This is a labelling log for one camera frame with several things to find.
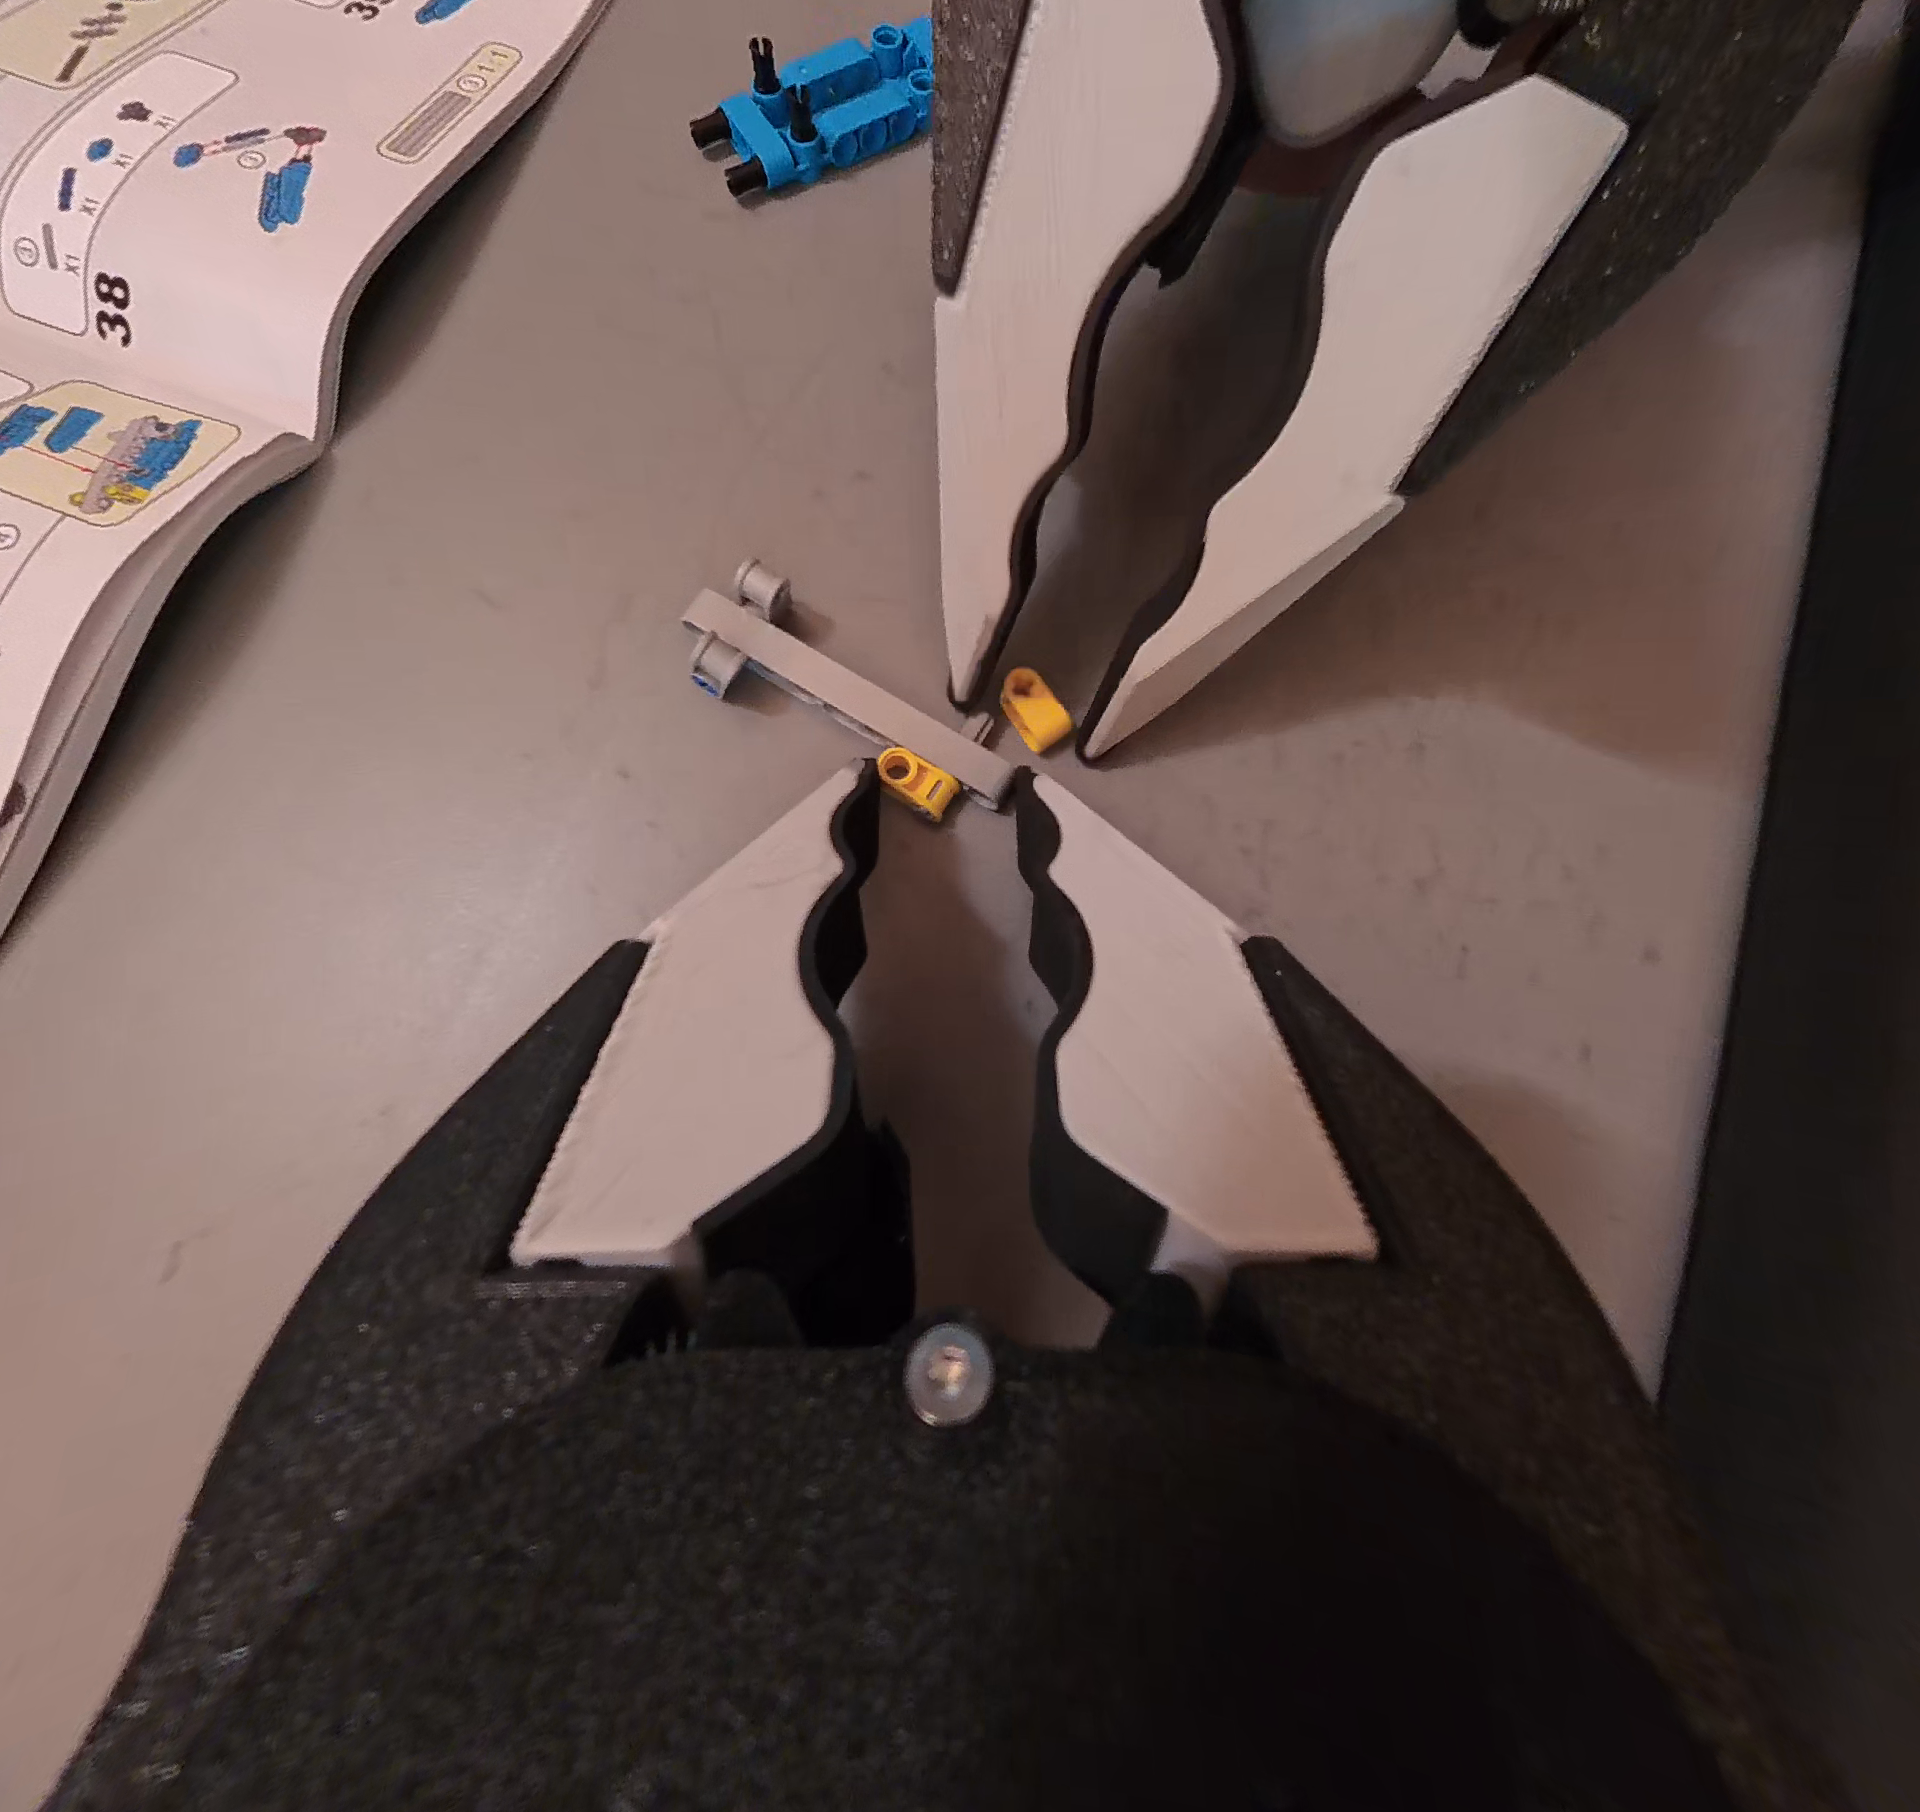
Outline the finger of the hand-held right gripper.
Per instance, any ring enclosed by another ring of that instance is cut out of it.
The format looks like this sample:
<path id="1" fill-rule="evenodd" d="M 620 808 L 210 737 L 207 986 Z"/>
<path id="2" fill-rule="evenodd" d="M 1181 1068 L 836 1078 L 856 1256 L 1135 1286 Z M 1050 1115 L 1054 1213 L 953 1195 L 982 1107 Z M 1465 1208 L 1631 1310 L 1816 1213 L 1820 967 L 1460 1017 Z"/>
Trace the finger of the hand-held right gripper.
<path id="1" fill-rule="evenodd" d="M 1088 443 L 1123 283 L 1229 106 L 1222 0 L 934 0 L 934 412 L 952 699 L 978 704 Z"/>
<path id="2" fill-rule="evenodd" d="M 1194 578 L 1097 691 L 1104 756 L 1406 507 L 1406 468 L 1443 421 L 1554 241 L 1615 169 L 1626 123 L 1547 72 L 1385 138 L 1323 252 L 1323 327 L 1299 401 L 1209 507 Z"/>

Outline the long grey building beam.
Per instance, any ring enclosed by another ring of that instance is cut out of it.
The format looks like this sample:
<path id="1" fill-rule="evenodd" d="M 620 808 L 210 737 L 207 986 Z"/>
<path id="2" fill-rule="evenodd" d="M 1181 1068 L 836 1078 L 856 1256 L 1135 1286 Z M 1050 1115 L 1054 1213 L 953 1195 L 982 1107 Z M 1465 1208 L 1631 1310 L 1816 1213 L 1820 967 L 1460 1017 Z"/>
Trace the long grey building beam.
<path id="1" fill-rule="evenodd" d="M 925 716 L 920 704 L 885 693 L 826 652 L 808 646 L 784 624 L 762 624 L 743 612 L 714 590 L 699 590 L 684 620 L 708 620 L 734 646 L 760 657 L 760 680 L 778 685 L 791 699 L 808 699 L 859 729 L 877 748 L 905 748 L 939 768 L 952 768 L 982 806 L 1004 808 L 1013 792 L 1013 760 L 994 748 L 967 744 L 952 722 Z"/>

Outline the short grey connector piece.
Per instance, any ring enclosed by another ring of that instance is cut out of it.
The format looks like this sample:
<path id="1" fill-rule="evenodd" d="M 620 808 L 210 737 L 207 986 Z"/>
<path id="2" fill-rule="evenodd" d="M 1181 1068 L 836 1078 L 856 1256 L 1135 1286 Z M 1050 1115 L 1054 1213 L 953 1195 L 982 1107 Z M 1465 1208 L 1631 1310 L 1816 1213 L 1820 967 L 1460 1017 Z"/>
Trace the short grey connector piece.
<path id="1" fill-rule="evenodd" d="M 772 566 L 762 566 L 760 555 L 746 555 L 738 573 L 734 573 L 734 606 L 762 624 L 784 624 L 791 620 L 791 578 L 778 578 Z M 753 652 L 734 646 L 720 632 L 709 632 L 708 620 L 684 620 L 693 632 L 693 652 L 692 652 L 692 670 L 709 670 L 714 685 L 734 685 L 743 670 L 760 666 Z"/>

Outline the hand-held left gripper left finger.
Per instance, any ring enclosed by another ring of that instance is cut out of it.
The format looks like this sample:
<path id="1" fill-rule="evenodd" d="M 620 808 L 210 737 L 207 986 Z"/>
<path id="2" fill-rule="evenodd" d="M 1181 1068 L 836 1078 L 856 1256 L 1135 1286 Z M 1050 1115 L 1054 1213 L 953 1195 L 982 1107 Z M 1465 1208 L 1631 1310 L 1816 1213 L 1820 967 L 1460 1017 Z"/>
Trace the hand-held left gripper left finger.
<path id="1" fill-rule="evenodd" d="M 641 933 L 513 1230 L 521 1271 L 762 1271 L 814 1344 L 912 1318 L 912 1194 L 836 1017 L 866 962 L 877 760 L 836 768 Z"/>

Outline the instruction booklet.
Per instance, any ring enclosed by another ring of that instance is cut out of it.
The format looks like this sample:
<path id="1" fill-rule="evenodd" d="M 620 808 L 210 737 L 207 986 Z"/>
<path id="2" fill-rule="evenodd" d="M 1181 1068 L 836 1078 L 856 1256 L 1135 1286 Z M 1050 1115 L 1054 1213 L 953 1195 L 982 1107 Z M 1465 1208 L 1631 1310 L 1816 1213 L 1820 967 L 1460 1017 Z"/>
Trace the instruction booklet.
<path id="1" fill-rule="evenodd" d="M 607 0 L 0 4 L 0 916 L 207 536 L 315 468 L 370 268 Z"/>

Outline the blue panel with black pins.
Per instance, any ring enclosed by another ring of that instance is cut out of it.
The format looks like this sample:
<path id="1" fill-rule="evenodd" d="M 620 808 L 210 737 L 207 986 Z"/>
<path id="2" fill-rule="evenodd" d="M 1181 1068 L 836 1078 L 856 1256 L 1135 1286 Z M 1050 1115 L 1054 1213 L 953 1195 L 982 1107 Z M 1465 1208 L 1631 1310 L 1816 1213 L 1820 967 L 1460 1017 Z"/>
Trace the blue panel with black pins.
<path id="1" fill-rule="evenodd" d="M 879 19 L 772 64 L 770 35 L 746 35 L 753 84 L 692 123 L 693 147 L 734 147 L 726 190 L 816 187 L 832 169 L 912 142 L 934 117 L 934 19 Z"/>

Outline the black perforated pad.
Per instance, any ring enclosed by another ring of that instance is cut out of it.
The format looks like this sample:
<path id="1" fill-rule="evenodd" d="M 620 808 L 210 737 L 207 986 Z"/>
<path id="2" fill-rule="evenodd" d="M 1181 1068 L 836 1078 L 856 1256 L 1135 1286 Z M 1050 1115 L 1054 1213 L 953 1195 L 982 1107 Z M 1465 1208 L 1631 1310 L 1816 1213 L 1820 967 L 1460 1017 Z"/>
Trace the black perforated pad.
<path id="1" fill-rule="evenodd" d="M 1863 217 L 1666 1432 L 1776 1698 L 1920 1807 L 1920 45 Z"/>

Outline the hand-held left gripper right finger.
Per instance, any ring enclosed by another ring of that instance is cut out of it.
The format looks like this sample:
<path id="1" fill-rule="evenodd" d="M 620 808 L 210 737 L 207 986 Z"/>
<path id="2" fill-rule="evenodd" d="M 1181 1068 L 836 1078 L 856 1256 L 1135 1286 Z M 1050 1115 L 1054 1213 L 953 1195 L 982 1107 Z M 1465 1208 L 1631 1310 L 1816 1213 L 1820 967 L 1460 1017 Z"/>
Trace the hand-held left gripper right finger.
<path id="1" fill-rule="evenodd" d="M 1040 1040 L 1027 1203 L 1104 1305 L 1104 1344 L 1229 1344 L 1263 1271 L 1379 1278 L 1379 1230 L 1291 1048 L 1280 948 L 1046 772 L 1017 772 Z"/>

